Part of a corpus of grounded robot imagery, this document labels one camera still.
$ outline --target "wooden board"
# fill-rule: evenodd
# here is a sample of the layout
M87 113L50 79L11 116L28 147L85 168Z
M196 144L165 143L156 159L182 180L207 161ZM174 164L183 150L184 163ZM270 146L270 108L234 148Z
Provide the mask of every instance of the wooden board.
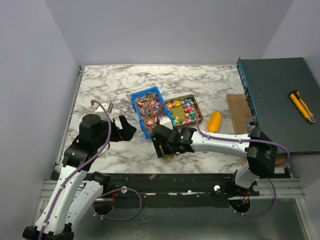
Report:
M247 134L245 119L250 119L251 113L247 105L246 96L244 94L227 94L226 101L230 112L231 122L235 134ZM275 164L279 164L285 160L284 156L278 156ZM241 159L241 164L244 165L246 159ZM281 167L287 167L288 164L283 164Z

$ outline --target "marble tabletop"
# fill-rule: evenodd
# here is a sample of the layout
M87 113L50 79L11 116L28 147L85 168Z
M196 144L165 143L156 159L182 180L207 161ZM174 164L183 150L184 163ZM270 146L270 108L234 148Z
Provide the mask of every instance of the marble tabletop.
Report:
M77 136L84 115L93 113L90 101L111 101L112 116L124 115L137 128L129 142L111 142L110 149L95 160L89 172L102 173L233 173L241 167L235 156L216 152L184 153L170 163L157 158L146 140L130 94L157 86L164 99L193 94L203 114L202 130L213 111L222 115L218 133L233 134L226 94L242 94L235 65L118 65L86 66L65 141L66 149Z

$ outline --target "white wall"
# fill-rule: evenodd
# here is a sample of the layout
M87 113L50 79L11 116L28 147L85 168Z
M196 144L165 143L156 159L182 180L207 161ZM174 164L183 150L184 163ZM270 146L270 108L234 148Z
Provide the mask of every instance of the white wall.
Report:
M293 0L45 0L81 65L261 58Z
M263 58L304 57L320 84L320 1L295 0L274 35ZM320 237L320 156L293 157L295 176L300 176L306 204Z
M0 238L17 240L53 170L79 70L43 0L2 0L0 33Z

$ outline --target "purple hose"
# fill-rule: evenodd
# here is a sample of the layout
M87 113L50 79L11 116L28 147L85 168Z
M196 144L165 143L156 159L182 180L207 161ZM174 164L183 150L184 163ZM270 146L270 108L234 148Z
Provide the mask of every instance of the purple hose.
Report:
M206 138L209 138L209 139L215 139L215 140L221 140L221 141L239 142L239 139L233 139L233 138L227 138L227 137L218 137L218 136L208 136L207 134L205 134L204 132L202 132L202 131L200 130L196 107L195 107L191 102L189 102L189 101L187 101L187 100L185 100L185 99L182 99L182 98L175 98L174 100L184 101L184 102L190 104L190 106L194 109L196 129L198 130L198 132L199 132L202 136L204 136L204 137L206 137ZM166 101L164 101L164 103L160 106L160 109L161 109L165 104L170 103L171 101L172 101L172 100L166 100ZM243 143L244 143L244 142L251 142L251 143L270 144L270 145L274 145L274 146L277 146L277 147L283 149L283 150L285 151L285 153L286 153L286 159L285 159L283 162L281 162L281 163L279 163L279 164L276 164L276 165L275 165L276 167L281 166L282 164L287 163L288 160L290 159L290 152L289 152L289 150L288 150L285 146L283 146L283 145L281 145L281 144L279 144L279 143L276 143L276 142L273 142L273 141L258 140L258 139L242 139L241 142L243 142Z
M105 147L107 146L109 140L110 140L110 136L111 136L111 120L110 120L110 117L108 115L108 112L106 111L106 109L104 108L104 106L96 101L96 100L91 100L91 104L94 105L94 103L98 104L102 110L104 111L105 115L106 115L106 118L107 118L107 122L108 122L108 135L106 137L106 140L105 140L105 143L102 145L101 149L93 156L91 157L86 163L84 163L83 165L81 165L80 167L78 167L76 170L74 170L73 173L71 173L64 181L63 183L60 185L62 188L59 188L58 192L56 193L56 195L54 196L54 199L52 201L52 204L51 204L51 207L49 208L49 211L44 219L44 224L48 224L48 220L51 216L51 213L52 211L54 210L54 207L57 203L57 200L63 190L63 188L66 186L66 183L78 172L80 172L85 166L87 166L88 164L91 164L94 160L96 160L96 158L99 156L99 154L105 149ZM41 230L40 230L40 233L39 233L39 238L38 240L42 240L42 236L43 236L43 233L44 233L44 230L45 230L46 226L42 226Z
M233 212L239 216L242 216L242 217L246 217L246 218L256 218L256 217L262 217L264 215L266 215L267 213L269 213L272 209L275 208L276 206L276 203L277 203L277 192L276 192L276 188L275 188L275 185L273 184L273 182L267 178L268 181L271 183L271 186L272 186L272 189L273 189L273 192L274 192L274 199L273 199L273 202L272 202L272 205L264 212L262 213L258 213L258 214L243 214L243 213L240 213L238 211L236 211L231 205L230 205L230 208L233 210Z
M111 217L111 216L99 215L99 214L97 214L97 211L95 209L95 205L93 204L92 205L92 209L94 211L94 214L99 216L99 217L102 217L104 219L110 219L110 220L116 220L116 221L127 221L127 220L135 218L141 212L141 209L142 209L142 198L141 198L140 194L136 190L134 190L132 188L118 188L118 189L114 189L112 191L108 191L107 193L102 194L99 198L102 198L102 197L104 197L106 195L109 195L109 194L112 194L114 192L119 192L121 190L129 190L129 191L135 192L135 194L137 194L137 196L139 197L139 200L140 200L139 209L134 215L129 216L129 217L124 217L124 218L115 218L115 217Z

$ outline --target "purple cable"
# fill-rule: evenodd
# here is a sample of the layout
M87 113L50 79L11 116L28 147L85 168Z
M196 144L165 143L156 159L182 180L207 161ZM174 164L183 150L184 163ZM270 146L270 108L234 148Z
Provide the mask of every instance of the purple cable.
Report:
M97 215L97 216L99 216L99 217L101 217L101 218L104 218L104 219L110 219L110 220L116 220L116 221L127 221L127 220L130 220L130 219L135 218L135 217L141 212L141 209L142 209L142 198L141 198L140 194L139 194L136 190L134 190L134 189L132 189L132 188L117 188L117 189L114 189L114 190L112 190L112 191L108 191L107 193L102 194L99 198L102 198L102 197L104 197L104 196L106 196L106 195L109 195L109 194L112 194L112 193L114 193L114 192L119 192L119 191L121 191L121 190L129 190L129 191L132 191L132 192L134 192L135 194L137 194L137 196L139 197L139 200L140 200L139 209L138 209L138 211L137 211L134 215L129 216L129 217L124 217L124 218L115 218L115 217L111 217L111 216L99 215L99 214L97 213L96 209L95 209L95 205L93 204L93 205L92 205L92 209L93 209L93 211L94 211L94 216Z
M51 216L51 213L52 213L52 211L54 210L54 207L55 207L55 205L56 205L56 203L57 203L57 200L58 200L58 198L59 198L59 196L60 196L63 188L65 188L66 183L67 183L76 173L80 172L85 166L87 166L88 164L91 164L94 160L96 160L96 158L97 158L97 157L99 156L99 154L105 149L105 147L107 146L107 144L108 144L108 142L109 142L109 140L110 140L110 136L111 136L111 130L110 130L110 129L111 129L111 120L110 120L110 117L109 117L109 115L108 115L108 112L106 111L106 109L104 108L104 106L103 106L100 102L98 102L98 101L96 101L96 100L91 100L92 106L94 105L94 103L98 104L98 105L102 108L102 110L104 111L104 113L105 113L105 115L106 115L106 118L107 118L109 131L108 131L108 135L107 135L107 137L106 137L105 143L102 145L101 149L100 149L93 157L91 157L86 163L84 163L83 165L81 165L80 167L78 167L76 170L74 170L74 172L71 173L71 174L63 181L63 183L60 185L62 188L59 188L58 192L57 192L56 195L54 196L54 199L53 199L53 201L52 201L51 207L49 208L49 211L48 211L48 213L47 213L47 215L46 215L46 217L45 217L45 219L44 219L44 222L43 222L44 224L48 224L48 220L49 220L49 218L50 218L50 216ZM41 228L41 230L40 230L40 233L39 233L39 238L38 238L38 240L42 240L42 236L43 236L43 233L44 233L44 231L45 231L45 228L46 228L46 226L42 226L42 228Z
M204 136L204 137L206 137L206 138L209 138L209 139L215 139L215 140L221 140L221 141L239 142L239 139L233 139L233 138L227 138L227 137L218 137L218 136L208 136L207 134L205 134L204 132L202 132L202 131L200 130L196 107L195 107L191 102L189 102L189 101L187 101L187 100L185 100L185 99L182 99L182 98L175 98L174 100L184 101L184 102L190 104L190 106L194 109L196 129L198 130L198 132L199 132L202 136ZM166 100L166 101L164 101L164 103L160 106L160 109L161 109L165 104L170 103L170 102L172 102L172 100ZM279 144L279 143L276 143L276 142L273 142L273 141L258 140L258 139L242 139L241 142L243 142L243 143L244 143L244 142L251 142L251 143L270 144L270 145L274 145L274 146L277 146L277 147L283 149L283 150L285 151L285 153L286 153L286 159L285 159L283 162L281 162L281 163L279 163L279 164L276 164L276 165L275 165L276 167L281 166L282 164L287 163L288 160L290 159L290 152L289 152L289 150L288 150L285 146L283 146L283 145L281 145L281 144Z
M276 188L275 188L275 185L273 184L273 182L267 178L268 181L271 183L271 186L272 186L272 189L273 189L273 192L274 192L274 199L273 199L273 202L272 202L272 205L264 212L262 213L258 213L258 214L244 214L244 213L241 213L241 212L238 212L236 211L230 204L229 206L231 207L231 209L233 210L233 212L239 216L242 216L242 217L246 217L246 218L256 218L256 217L262 217L264 215L266 215L267 213L269 213L272 209L275 208L276 206L276 203L277 203L277 192L276 192Z

